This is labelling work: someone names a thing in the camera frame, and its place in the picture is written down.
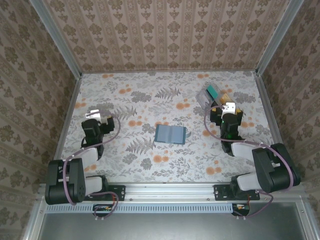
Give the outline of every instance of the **gray metal surface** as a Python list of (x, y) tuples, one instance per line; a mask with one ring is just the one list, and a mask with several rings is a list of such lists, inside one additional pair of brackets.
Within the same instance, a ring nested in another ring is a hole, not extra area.
[(292, 21), (297, 15), (302, 3), (304, 0), (291, 0), (286, 8), (278, 26), (276, 27), (272, 38), (270, 39), (268, 46), (266, 47), (256, 69), (258, 71), (258, 75), (262, 75), (268, 66), (271, 58), (275, 54), (279, 44), (284, 38), (288, 28), (290, 27)]
[(273, 203), (253, 218), (229, 214), (46, 214), (40, 240), (306, 240), (294, 203)]
[(35, 203), (33, 205), (28, 224), (25, 228), (23, 240), (37, 240), (39, 237), (40, 229), (45, 217), (47, 204), (44, 197), (37, 194)]

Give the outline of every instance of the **floral patterned surface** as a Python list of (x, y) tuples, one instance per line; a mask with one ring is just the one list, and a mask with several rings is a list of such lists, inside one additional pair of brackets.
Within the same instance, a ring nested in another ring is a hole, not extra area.
[[(121, 131), (105, 146), (102, 158), (85, 169), (88, 175), (106, 175), (110, 182), (216, 182), (250, 172), (252, 161), (227, 155), (205, 130), (204, 112), (195, 96), (210, 83), (243, 109), (243, 138), (271, 143), (251, 71), (84, 74), (63, 156), (80, 148), (85, 113), (100, 109), (119, 116)], [(184, 145), (154, 142), (156, 124), (185, 126), (191, 136)], [(219, 127), (208, 125), (219, 134)]]

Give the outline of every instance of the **orange flower pattern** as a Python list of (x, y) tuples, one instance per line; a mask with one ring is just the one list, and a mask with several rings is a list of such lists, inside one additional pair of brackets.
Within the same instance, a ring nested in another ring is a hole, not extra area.
[[(84, 114), (99, 109), (102, 118), (106, 110), (117, 115), (121, 131), (86, 174), (105, 175), (110, 182), (215, 182), (253, 171), (253, 162), (227, 155), (211, 137), (210, 133), (219, 136), (219, 127), (208, 121), (210, 132), (205, 130), (204, 112), (195, 96), (212, 79), (243, 109), (240, 135), (271, 143), (250, 71), (84, 74), (63, 156), (79, 149)], [(158, 124), (185, 126), (191, 136), (185, 145), (154, 142)], [(117, 130), (115, 121), (115, 130), (104, 139)]]

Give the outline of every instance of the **brown damask wallpaper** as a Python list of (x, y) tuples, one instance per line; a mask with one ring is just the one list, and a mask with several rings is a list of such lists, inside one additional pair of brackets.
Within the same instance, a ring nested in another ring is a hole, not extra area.
[(75, 80), (28, 0), (0, 0), (0, 239), (19, 239)]
[(320, 1), (305, 0), (263, 80), (320, 220)]
[(288, 0), (44, 0), (82, 71), (255, 69)]

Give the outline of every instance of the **purple cable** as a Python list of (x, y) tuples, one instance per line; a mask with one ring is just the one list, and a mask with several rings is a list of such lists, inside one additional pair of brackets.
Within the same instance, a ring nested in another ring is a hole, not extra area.
[(249, 216), (243, 216), (243, 215), (242, 215), (241, 213), (239, 213), (238, 211), (233, 211), (233, 212), (236, 213), (236, 214), (238, 214), (238, 215), (241, 216), (241, 217), (244, 217), (244, 218), (251, 218), (251, 217), (253, 217), (253, 216), (258, 215), (259, 213), (261, 213), (263, 210), (265, 210), (265, 209), (272, 203), (272, 201), (274, 200), (274, 196), (272, 196), (270, 193), (266, 193), (266, 192), (264, 192), (264, 191), (260, 191), (260, 193), (263, 194), (263, 195), (267, 195), (267, 196), (271, 197), (270, 201), (268, 201), (267, 204), (264, 205), (260, 210), (256, 211), (255, 213), (253, 213), (253, 214), (251, 214), (251, 215), (249, 215)]
[[(95, 192), (95, 193), (91, 193), (90, 195), (91, 195), (91, 196), (99, 196), (99, 195), (105, 195), (105, 194), (111, 194), (111, 195), (115, 196), (115, 198), (116, 198), (116, 202), (115, 202), (115, 205), (113, 206), (113, 209), (112, 209), (106, 216), (104, 216), (104, 218), (106, 219), (106, 218), (110, 217), (110, 216), (114, 213), (114, 211), (117, 209), (117, 206), (118, 206), (118, 203), (119, 203), (119, 197), (118, 197), (118, 195), (117, 195), (115, 192), (113, 192), (113, 191)], [(99, 217), (97, 216), (97, 210), (98, 210), (98, 209), (101, 209), (101, 208), (103, 208), (103, 207), (104, 207), (104, 206), (97, 206), (97, 207), (94, 209), (93, 215), (94, 215), (95, 217), (99, 218)]]
[(115, 139), (119, 135), (119, 132), (120, 132), (120, 129), (121, 129), (121, 123), (120, 123), (119, 118), (117, 116), (115, 116), (115, 118), (118, 121), (119, 127), (118, 127), (118, 131), (116, 132), (116, 134), (112, 138), (110, 138), (107, 141), (104, 141), (104, 142), (101, 142), (101, 143), (98, 143), (98, 144), (95, 144), (95, 145), (92, 145), (92, 146), (87, 146), (87, 147), (81, 148), (80, 150), (78, 150), (77, 152), (75, 152), (74, 154), (68, 156), (65, 159), (65, 161), (63, 163), (63, 169), (62, 169), (63, 188), (64, 188), (64, 193), (65, 193), (66, 199), (68, 200), (68, 202), (71, 205), (76, 205), (76, 203), (72, 201), (72, 199), (71, 199), (71, 197), (69, 195), (69, 191), (68, 191), (68, 185), (67, 185), (67, 165), (68, 165), (68, 161), (70, 161), (71, 159), (73, 159), (74, 157), (78, 156), (80, 153), (82, 153), (82, 152), (84, 152), (84, 151), (86, 151), (88, 149), (92, 149), (92, 148), (98, 147), (100, 145), (104, 145), (104, 144), (110, 143), (113, 139)]
[(219, 138), (217, 136), (215, 136), (212, 132), (210, 132), (210, 130), (208, 129), (207, 127), (207, 123), (206, 123), (206, 118), (207, 118), (207, 115), (208, 113), (212, 110), (212, 109), (222, 109), (223, 107), (222, 106), (213, 106), (211, 107), (210, 109), (208, 109), (207, 111), (205, 111), (204, 113), (204, 118), (203, 118), (203, 122), (204, 122), (204, 127), (205, 129), (208, 131), (208, 133), (214, 137), (215, 139), (217, 140), (220, 140), (220, 141), (224, 141), (224, 142), (230, 142), (230, 143), (246, 143), (246, 144), (250, 144), (250, 145), (253, 145), (253, 146), (260, 146), (260, 147), (264, 147), (264, 148), (267, 148), (269, 149), (271, 152), (273, 152), (280, 160), (281, 162), (283, 163), (283, 165), (285, 166), (285, 168), (287, 169), (288, 171), (288, 174), (289, 174), (289, 178), (290, 178), (290, 184), (288, 186), (288, 188), (285, 190), (285, 191), (289, 191), (293, 186), (294, 186), (294, 176), (293, 176), (293, 173), (288, 165), (288, 163), (286, 162), (286, 160), (276, 151), (274, 150), (273, 148), (271, 148), (270, 146), (264, 144), (264, 143), (256, 143), (254, 141), (247, 141), (247, 140), (229, 140), (229, 139), (222, 139), (222, 138)]

